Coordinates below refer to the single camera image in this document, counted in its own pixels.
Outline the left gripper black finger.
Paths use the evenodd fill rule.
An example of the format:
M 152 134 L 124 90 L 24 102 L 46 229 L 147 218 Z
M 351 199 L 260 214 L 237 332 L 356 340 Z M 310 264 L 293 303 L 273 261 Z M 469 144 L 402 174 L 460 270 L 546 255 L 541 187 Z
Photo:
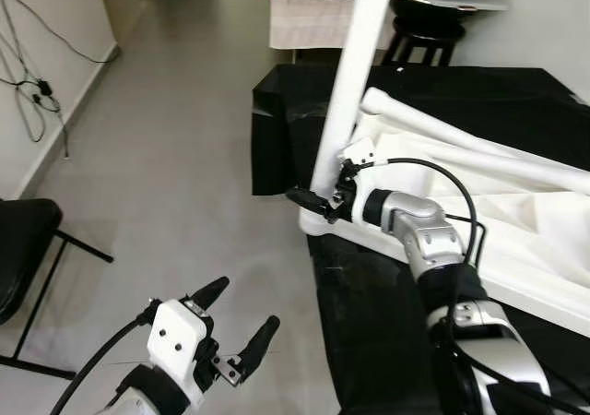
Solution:
M 228 279 L 214 279 L 211 283 L 189 294 L 189 309 L 193 313 L 206 313 L 222 296 L 229 284 Z
M 263 324 L 254 332 L 249 342 L 239 353 L 239 377 L 241 380 L 248 380 L 265 358 L 266 352 L 271 344 L 271 339 L 281 326 L 281 319 L 277 315 L 270 315 Z

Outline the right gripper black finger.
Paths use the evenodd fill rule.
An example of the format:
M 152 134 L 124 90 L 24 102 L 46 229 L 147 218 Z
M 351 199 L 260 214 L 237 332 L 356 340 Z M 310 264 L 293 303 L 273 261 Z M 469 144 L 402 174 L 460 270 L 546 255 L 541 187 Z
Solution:
M 336 208 L 332 200 L 321 197 L 312 190 L 306 188 L 292 187 L 286 191 L 286 198 L 304 209 L 324 218 L 324 220 L 337 220 Z

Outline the white plastic children table top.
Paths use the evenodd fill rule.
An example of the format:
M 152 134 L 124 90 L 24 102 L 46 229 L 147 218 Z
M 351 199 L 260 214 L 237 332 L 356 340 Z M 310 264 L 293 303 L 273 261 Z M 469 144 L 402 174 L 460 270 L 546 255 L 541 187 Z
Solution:
M 475 136 L 439 117 L 368 88 L 360 101 L 348 145 L 374 138 L 374 188 L 428 197 L 468 234 L 465 195 L 472 197 L 486 242 L 479 262 L 483 285 L 494 300 L 535 315 L 579 335 L 590 331 L 590 184 L 548 184 L 427 154 L 419 141 L 585 171 Z M 333 234 L 379 254 L 404 260 L 401 243 L 378 225 L 300 214 L 303 232 Z

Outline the black round stool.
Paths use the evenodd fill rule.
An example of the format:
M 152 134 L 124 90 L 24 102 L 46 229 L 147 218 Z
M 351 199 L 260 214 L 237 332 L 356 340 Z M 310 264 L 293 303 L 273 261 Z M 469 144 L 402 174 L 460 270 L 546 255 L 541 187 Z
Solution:
M 466 29 L 456 19 L 405 18 L 393 20 L 395 34 L 380 65 L 409 64 L 414 49 L 424 49 L 421 65 L 448 66 L 456 45 L 464 39 Z

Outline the pale patterned cloth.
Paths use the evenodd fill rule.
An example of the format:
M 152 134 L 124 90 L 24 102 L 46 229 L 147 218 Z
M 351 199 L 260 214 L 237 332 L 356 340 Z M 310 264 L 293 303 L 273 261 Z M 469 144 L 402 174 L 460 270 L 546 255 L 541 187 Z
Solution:
M 269 47 L 342 49 L 354 3 L 354 0 L 269 0 Z

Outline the black folding chair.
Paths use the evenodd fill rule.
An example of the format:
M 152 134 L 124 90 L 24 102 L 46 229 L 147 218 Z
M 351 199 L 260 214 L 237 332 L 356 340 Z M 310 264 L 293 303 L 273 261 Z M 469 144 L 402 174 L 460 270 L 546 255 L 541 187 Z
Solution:
M 0 200 L 0 326 L 16 315 L 24 304 L 27 292 L 32 289 L 33 280 L 41 271 L 43 258 L 51 249 L 55 239 L 62 241 L 54 256 L 53 263 L 43 279 L 41 289 L 32 310 L 27 315 L 17 346 L 11 355 L 0 353 L 0 365 L 4 367 L 47 374 L 47 376 L 73 380 L 77 376 L 71 370 L 63 370 L 46 365 L 21 360 L 20 352 L 25 347 L 27 336 L 32 330 L 38 312 L 50 289 L 56 269 L 62 263 L 65 249 L 73 245 L 90 255 L 113 263 L 114 256 L 96 249 L 62 230 L 64 214 L 51 199 Z

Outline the black wok pan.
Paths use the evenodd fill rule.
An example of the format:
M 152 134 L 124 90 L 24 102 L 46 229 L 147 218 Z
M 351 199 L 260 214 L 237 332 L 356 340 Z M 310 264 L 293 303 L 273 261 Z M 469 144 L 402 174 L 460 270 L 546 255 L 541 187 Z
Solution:
M 434 5 L 427 0 L 392 0 L 391 8 L 396 18 L 422 24 L 463 23 L 465 18 L 475 15 L 475 10 Z

